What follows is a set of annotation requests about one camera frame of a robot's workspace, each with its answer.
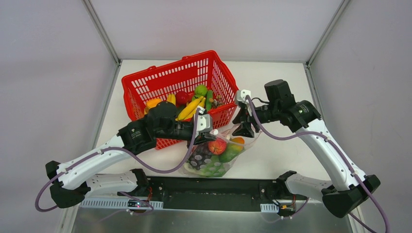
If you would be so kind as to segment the orange green mango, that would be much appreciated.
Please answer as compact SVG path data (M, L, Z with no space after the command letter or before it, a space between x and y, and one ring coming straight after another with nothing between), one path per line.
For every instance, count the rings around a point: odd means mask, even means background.
M221 163L228 163L235 159L244 150L244 139L242 137L234 137L227 143L225 151L219 155Z

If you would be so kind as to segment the clear zip top bag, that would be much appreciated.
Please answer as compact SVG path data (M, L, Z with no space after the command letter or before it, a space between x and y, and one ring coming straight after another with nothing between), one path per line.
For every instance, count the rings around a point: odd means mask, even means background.
M179 172L188 177L223 177L237 158L255 144L261 134L252 130L253 137L235 135L239 126L240 124L237 124L226 131L219 132L214 141L196 145Z

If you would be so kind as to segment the red apple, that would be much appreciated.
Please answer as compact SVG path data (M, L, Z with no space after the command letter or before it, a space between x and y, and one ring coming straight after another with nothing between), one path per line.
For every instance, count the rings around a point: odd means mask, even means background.
M227 142L218 138L215 141L208 142L207 147L212 154L221 155L226 150Z

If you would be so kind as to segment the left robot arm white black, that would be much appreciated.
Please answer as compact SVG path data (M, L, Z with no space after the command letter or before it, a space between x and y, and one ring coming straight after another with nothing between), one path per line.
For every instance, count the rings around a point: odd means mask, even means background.
M176 119L177 108L162 101L141 119L131 121L103 145L69 162L46 164L47 188L58 208L69 208L92 195L119 193L143 196L149 189L142 169L121 174L103 174L103 170L125 159L137 159L154 149L158 139L187 141L188 149L216 139L213 119L202 107L195 108L189 121Z

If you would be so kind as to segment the green lettuce head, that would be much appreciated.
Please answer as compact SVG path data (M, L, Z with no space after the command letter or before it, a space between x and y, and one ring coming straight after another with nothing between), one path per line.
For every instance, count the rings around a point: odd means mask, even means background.
M194 172L203 177L217 178L224 176L231 165L223 163L219 160L219 156L212 156L198 162L198 166L194 167Z

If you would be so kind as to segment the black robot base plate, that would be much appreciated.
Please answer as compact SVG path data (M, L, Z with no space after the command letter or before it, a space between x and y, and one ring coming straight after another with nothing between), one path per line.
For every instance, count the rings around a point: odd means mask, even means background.
M163 209L258 212L262 204L304 200L289 193L275 180L212 179L149 176L134 197L151 196Z

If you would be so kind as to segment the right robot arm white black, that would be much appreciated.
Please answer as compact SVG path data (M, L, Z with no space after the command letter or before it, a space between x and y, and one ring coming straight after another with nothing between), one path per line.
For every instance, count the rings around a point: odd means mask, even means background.
M276 194L282 199L298 194L320 201L338 218L369 199L381 184L379 178L366 174L346 155L314 105L297 102L285 80L266 83L264 89L267 101L262 106L254 106L250 91L236 92L234 102L240 111L233 120L238 126L234 135L251 138L263 131L263 124L278 121L291 130L292 138L310 148L329 176L325 181L288 171L278 177Z

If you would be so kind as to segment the dark purple grape bunch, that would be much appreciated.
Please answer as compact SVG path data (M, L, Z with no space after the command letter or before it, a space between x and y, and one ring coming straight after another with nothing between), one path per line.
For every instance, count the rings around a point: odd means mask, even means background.
M192 152L187 162L193 169L200 170L210 162L212 156L213 153L209 150L208 144L201 144Z

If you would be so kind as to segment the red plastic shopping basket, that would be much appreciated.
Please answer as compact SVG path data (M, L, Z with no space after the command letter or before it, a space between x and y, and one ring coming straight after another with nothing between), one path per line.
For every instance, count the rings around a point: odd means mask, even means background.
M235 78L213 50L185 56L159 67L151 66L124 76L121 83L126 112L131 120L144 116L147 101L156 98L166 100L169 94L179 91L192 96L195 88L201 84L211 89L223 103L209 112L214 128L229 124L236 109L234 97L238 87Z

